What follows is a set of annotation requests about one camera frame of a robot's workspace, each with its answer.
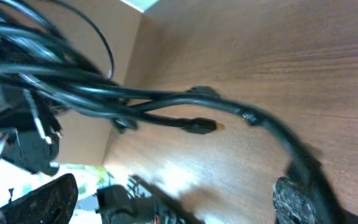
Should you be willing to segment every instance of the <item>wooden desk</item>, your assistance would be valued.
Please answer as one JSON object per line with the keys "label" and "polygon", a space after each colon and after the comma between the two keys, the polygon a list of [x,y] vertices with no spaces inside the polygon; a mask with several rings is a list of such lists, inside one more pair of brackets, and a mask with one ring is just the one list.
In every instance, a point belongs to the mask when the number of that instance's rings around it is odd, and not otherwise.
{"label": "wooden desk", "polygon": [[[142,18],[127,86],[213,86],[290,125],[319,158],[344,208],[358,214],[358,1],[161,0]],[[196,106],[205,136],[140,124],[112,138],[105,165],[159,184],[208,223],[273,223],[272,185],[288,156],[265,130]]]}

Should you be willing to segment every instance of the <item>metal pin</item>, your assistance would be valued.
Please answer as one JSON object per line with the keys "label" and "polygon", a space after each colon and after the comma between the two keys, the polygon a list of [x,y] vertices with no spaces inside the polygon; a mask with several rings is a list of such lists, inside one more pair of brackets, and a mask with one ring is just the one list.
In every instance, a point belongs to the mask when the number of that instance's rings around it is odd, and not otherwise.
{"label": "metal pin", "polygon": [[56,132],[56,135],[57,135],[59,138],[62,138],[62,137],[63,137],[63,135],[61,134],[60,131],[57,131],[57,132]]}
{"label": "metal pin", "polygon": [[52,144],[52,138],[49,136],[45,138],[45,141],[47,142],[47,144]]}

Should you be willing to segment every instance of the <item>black plug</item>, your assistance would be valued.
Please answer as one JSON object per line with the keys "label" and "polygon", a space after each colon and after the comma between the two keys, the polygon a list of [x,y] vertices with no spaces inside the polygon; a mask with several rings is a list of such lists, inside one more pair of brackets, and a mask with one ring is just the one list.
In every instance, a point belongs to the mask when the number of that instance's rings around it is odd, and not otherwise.
{"label": "black plug", "polygon": [[32,174],[43,172],[55,175],[58,167],[51,167],[50,163],[59,153],[59,138],[53,136],[52,143],[48,144],[41,139],[36,129],[12,133],[6,140],[0,159],[29,171]]}
{"label": "black plug", "polygon": [[208,134],[217,129],[216,122],[212,119],[195,118],[189,120],[182,129],[188,133]]}
{"label": "black plug", "polygon": [[23,90],[25,99],[30,106],[30,112],[34,119],[35,127],[39,136],[48,144],[52,144],[53,136],[62,138],[59,122],[56,120],[50,109],[43,103],[42,99],[29,90]]}

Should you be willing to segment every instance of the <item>cable plug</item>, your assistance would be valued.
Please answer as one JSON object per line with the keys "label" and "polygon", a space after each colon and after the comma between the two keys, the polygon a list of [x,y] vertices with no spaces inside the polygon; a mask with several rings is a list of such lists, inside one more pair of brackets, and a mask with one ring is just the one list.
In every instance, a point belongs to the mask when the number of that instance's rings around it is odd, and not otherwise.
{"label": "cable plug", "polygon": [[59,168],[50,163],[59,153],[59,138],[54,136],[52,144],[41,139],[36,129],[11,133],[5,142],[0,159],[29,171],[32,174],[43,172],[55,175]]}
{"label": "cable plug", "polygon": [[23,94],[30,106],[30,112],[41,139],[44,139],[48,144],[52,144],[54,135],[62,138],[63,136],[60,132],[62,127],[50,109],[43,103],[40,96],[29,90],[23,90]]}
{"label": "cable plug", "polygon": [[190,119],[182,129],[193,134],[208,134],[217,129],[216,122],[207,118]]}

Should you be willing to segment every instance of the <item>black plastic part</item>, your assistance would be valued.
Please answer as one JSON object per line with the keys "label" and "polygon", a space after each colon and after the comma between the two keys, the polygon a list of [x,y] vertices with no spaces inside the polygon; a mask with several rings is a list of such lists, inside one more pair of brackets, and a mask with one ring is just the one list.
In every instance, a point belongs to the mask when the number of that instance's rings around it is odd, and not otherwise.
{"label": "black plastic part", "polygon": [[[41,30],[13,22],[3,23],[4,21],[0,19],[0,46],[4,52],[7,52],[0,54],[0,77],[27,82],[28,85],[32,85],[37,90],[37,94],[40,96],[44,96],[50,101],[56,101],[59,105],[87,116],[145,121],[183,128],[191,133],[208,133],[216,129],[216,124],[213,128],[212,123],[203,120],[192,122],[188,119],[167,118],[148,113],[148,111],[175,105],[198,105],[236,114],[250,125],[267,129],[284,145],[295,161],[294,165],[299,178],[305,185],[314,186],[310,193],[313,199],[318,202],[318,212],[322,220],[325,223],[343,222],[343,209],[324,177],[323,171],[315,162],[316,159],[310,154],[299,137],[279,119],[258,107],[221,99],[212,91],[205,88],[200,89],[199,86],[186,93],[169,95],[167,95],[167,92],[159,94],[158,91],[151,93],[130,89],[123,92],[120,88],[101,91],[101,89],[104,89],[103,85],[116,85],[102,79],[99,70],[86,57],[62,40],[64,37],[48,20],[21,0],[0,0],[0,2],[23,12],[53,34],[49,35]],[[85,81],[97,83],[97,85],[72,86],[70,84],[71,82]],[[71,88],[62,88],[62,86],[71,86]],[[96,91],[98,94],[91,95],[89,94],[90,91]],[[127,93],[132,93],[132,96],[137,98],[151,99],[151,101],[132,106],[120,105],[117,102],[118,98],[131,98],[125,97]],[[33,130],[30,125],[22,121],[25,118],[24,121],[28,122],[28,117],[32,117],[28,110],[27,114],[30,114],[30,116],[25,116],[25,113],[16,110],[16,107],[11,109],[14,109],[14,114],[3,116],[2,118],[5,119],[0,119],[0,121],[3,121],[0,122],[0,124],[3,124],[0,125],[0,131],[4,130],[2,128],[4,126],[14,126],[17,130],[21,130],[15,125]]]}
{"label": "black plastic part", "polygon": [[59,122],[39,95],[30,90],[23,90],[23,95],[27,100],[35,127],[42,139],[61,131],[62,127]]}
{"label": "black plastic part", "polygon": [[43,172],[55,175],[58,167],[51,167],[59,153],[59,138],[54,137],[51,145],[39,138],[36,130],[12,134],[6,141],[6,147],[0,155],[1,159],[25,169],[32,174]]}
{"label": "black plastic part", "polygon": [[216,90],[214,90],[213,88],[211,88],[209,86],[194,86],[193,88],[188,90],[188,92],[189,93],[204,94],[204,95],[213,96],[213,97],[216,97],[216,98],[221,97]]}
{"label": "black plastic part", "polygon": [[120,134],[124,134],[126,129],[138,130],[139,128],[137,123],[130,119],[111,118],[110,123]]}
{"label": "black plastic part", "polygon": [[0,132],[34,129],[29,107],[20,90],[0,87]]}
{"label": "black plastic part", "polygon": [[212,119],[195,118],[189,120],[182,129],[193,134],[208,134],[215,131],[217,128],[216,122]]}
{"label": "black plastic part", "polygon": [[113,213],[124,212],[131,215],[134,214],[127,190],[121,185],[98,189],[96,196],[99,202],[97,213],[110,210]]}

